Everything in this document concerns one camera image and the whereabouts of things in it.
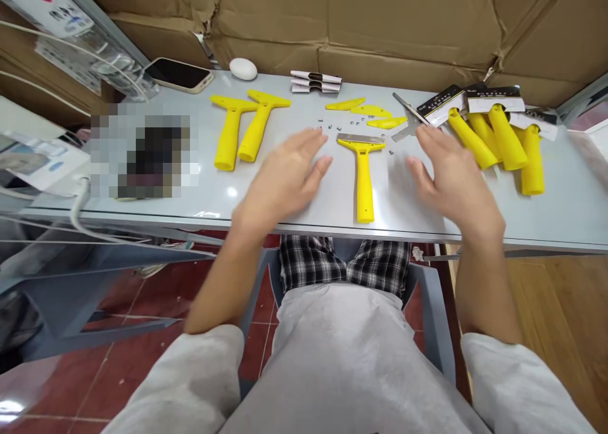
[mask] smartphone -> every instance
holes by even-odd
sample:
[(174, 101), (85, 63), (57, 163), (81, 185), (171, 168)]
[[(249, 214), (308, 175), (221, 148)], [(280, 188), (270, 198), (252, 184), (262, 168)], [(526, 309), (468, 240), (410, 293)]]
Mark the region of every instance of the smartphone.
[(213, 79), (209, 70), (165, 57), (150, 63), (146, 71), (161, 86), (191, 94), (201, 92)]

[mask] table surface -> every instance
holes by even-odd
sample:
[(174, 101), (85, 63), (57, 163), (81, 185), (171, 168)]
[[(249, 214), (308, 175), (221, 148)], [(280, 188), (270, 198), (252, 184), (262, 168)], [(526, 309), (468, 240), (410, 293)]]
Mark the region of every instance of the table surface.
[[(191, 148), (182, 155), (181, 167), (182, 185), (187, 186), (177, 190), (174, 198), (128, 202), (91, 198), (83, 208), (83, 218), (190, 229), (227, 228), (232, 210), (272, 148), (304, 127), (322, 125), (329, 141), (319, 156), (333, 156), (333, 165), (311, 205), (279, 224), (277, 231), (417, 241), (460, 240), (454, 223), (425, 207), (416, 197), (414, 180), (405, 164), (406, 156), (421, 158), (431, 175), (433, 167), (415, 137), (406, 137), (398, 143), (390, 138), (405, 125), (384, 131), (366, 125), (366, 115), (325, 109), (328, 103), (365, 97), (366, 105), (381, 106), (394, 117), (400, 117), (405, 115), (404, 110), (392, 97), (393, 92), (414, 106), (433, 93), (344, 84), (338, 97), (317, 92), (291, 94), (289, 77), (259, 75), (253, 82), (244, 82), (229, 72), (216, 71), (214, 74), (215, 79), (200, 94), (162, 87), (151, 104), (126, 105), (129, 116), (114, 117), (122, 119), (121, 125), (127, 122), (125, 133), (134, 135), (129, 131), (134, 121), (129, 119), (141, 121), (145, 115), (189, 115)], [(213, 161), (226, 111), (211, 104), (209, 97), (216, 94), (248, 99), (249, 89), (290, 99), (291, 106), (272, 110), (255, 163), (237, 160), (233, 172), (219, 171)], [(254, 113), (249, 112), (241, 117), (239, 140), (253, 116)], [(356, 222), (355, 154), (336, 142), (340, 133), (338, 127), (342, 133), (386, 136), (386, 148), (369, 156), (376, 217), (371, 224)], [(126, 138), (130, 138), (126, 146), (134, 148), (134, 138)], [(608, 252), (608, 193), (571, 144), (565, 128), (560, 128), (555, 142), (543, 141), (541, 151), (545, 169), (544, 195), (520, 195), (518, 173), (498, 167), (484, 173), (507, 222), (505, 242), (526, 247)], [(69, 198), (42, 194), (22, 212), (66, 217), (72, 202)]]

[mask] red tile floor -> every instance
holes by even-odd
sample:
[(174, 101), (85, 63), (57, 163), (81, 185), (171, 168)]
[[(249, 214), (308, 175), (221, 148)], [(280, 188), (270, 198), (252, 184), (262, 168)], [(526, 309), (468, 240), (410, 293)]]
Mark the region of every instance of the red tile floor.
[[(277, 246), (269, 236), (265, 246)], [(429, 255), (429, 247), (419, 245)], [(124, 407), (167, 347), (181, 334), (182, 320), (211, 267), (211, 261), (178, 263), (142, 280), (131, 273), (119, 280), (101, 304), (110, 316), (104, 328), (172, 317), (161, 331), (110, 345), (18, 366), (0, 376), (0, 432), (96, 434)], [(268, 361), (278, 325), (269, 278), (263, 280), (239, 374), (256, 381)], [(421, 293), (417, 287), (405, 309), (424, 351)]]

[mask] egg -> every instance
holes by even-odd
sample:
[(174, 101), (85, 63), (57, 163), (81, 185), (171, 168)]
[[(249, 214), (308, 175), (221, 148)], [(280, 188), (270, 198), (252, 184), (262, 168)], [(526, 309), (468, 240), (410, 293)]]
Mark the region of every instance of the egg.
[(252, 61), (244, 58), (232, 59), (230, 62), (230, 71), (239, 79), (252, 80), (258, 75), (258, 69)]

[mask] checkered fabric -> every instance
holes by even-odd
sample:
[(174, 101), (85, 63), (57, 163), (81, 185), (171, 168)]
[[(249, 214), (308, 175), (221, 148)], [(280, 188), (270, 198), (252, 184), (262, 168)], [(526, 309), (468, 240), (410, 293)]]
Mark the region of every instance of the checkered fabric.
[(408, 242), (366, 239), (353, 259), (344, 262), (335, 255), (332, 238), (281, 236), (283, 292), (306, 285), (350, 282), (403, 299), (410, 247)]

